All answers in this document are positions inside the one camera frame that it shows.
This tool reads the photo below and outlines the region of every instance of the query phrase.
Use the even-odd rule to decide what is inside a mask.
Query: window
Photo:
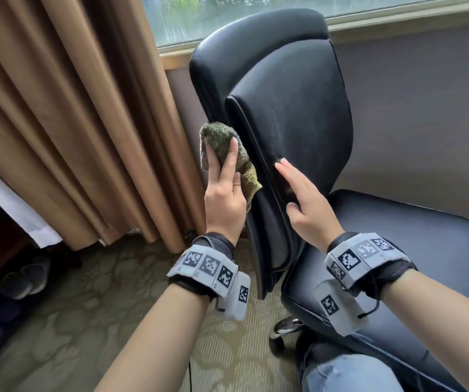
[[[205,38],[214,30],[253,13],[305,7],[326,17],[429,0],[142,0],[157,45]]]

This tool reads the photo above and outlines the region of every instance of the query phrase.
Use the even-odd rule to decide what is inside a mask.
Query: office chair
[[[468,218],[355,191],[331,192],[350,157],[353,128],[323,16],[287,9],[240,19],[203,40],[189,69],[207,118],[238,132],[263,185],[246,220],[258,298],[264,299],[287,271],[281,300],[292,314],[270,331],[272,352],[283,351],[282,335],[309,328],[320,338],[379,358],[407,388],[463,390],[383,304],[365,329],[342,337],[312,295],[330,275],[325,254],[291,228],[285,209],[296,198],[274,167],[282,157],[328,198],[346,231],[386,237],[421,272],[469,297]],[[375,306],[363,294],[358,301],[364,310]]]

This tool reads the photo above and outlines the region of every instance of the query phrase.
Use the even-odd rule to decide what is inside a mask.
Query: patterned carpet
[[[86,251],[11,337],[0,354],[0,392],[84,392],[94,389],[137,324],[163,293],[178,256],[161,242],[127,236]],[[241,240],[237,263],[256,281],[250,243]],[[264,301],[251,289],[244,322],[211,313],[192,355],[192,386],[203,391],[299,390],[292,356],[273,357],[267,333],[287,316],[279,286]],[[295,336],[288,336],[293,346]],[[186,375],[181,391],[189,390]]]

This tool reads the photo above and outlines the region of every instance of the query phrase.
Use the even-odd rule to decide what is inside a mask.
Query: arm
[[[207,233],[234,246],[245,223],[246,202],[235,173],[238,142],[231,140],[220,168],[206,143],[209,182],[205,196]],[[139,324],[96,387],[96,392],[170,392],[180,388],[209,297],[171,284]]]
[[[469,299],[408,270],[383,289],[382,301],[469,390]]]
[[[286,160],[275,166],[301,205],[301,209],[296,204],[287,205],[292,227],[311,245],[327,253],[329,244],[344,231],[327,199]],[[386,286],[381,298],[469,390],[469,299],[415,270],[407,270]]]

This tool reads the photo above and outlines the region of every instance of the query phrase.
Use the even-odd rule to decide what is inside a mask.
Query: chair caster wheel
[[[274,356],[282,356],[285,351],[285,344],[283,343],[283,338],[278,337],[272,339],[269,337],[269,349]]]

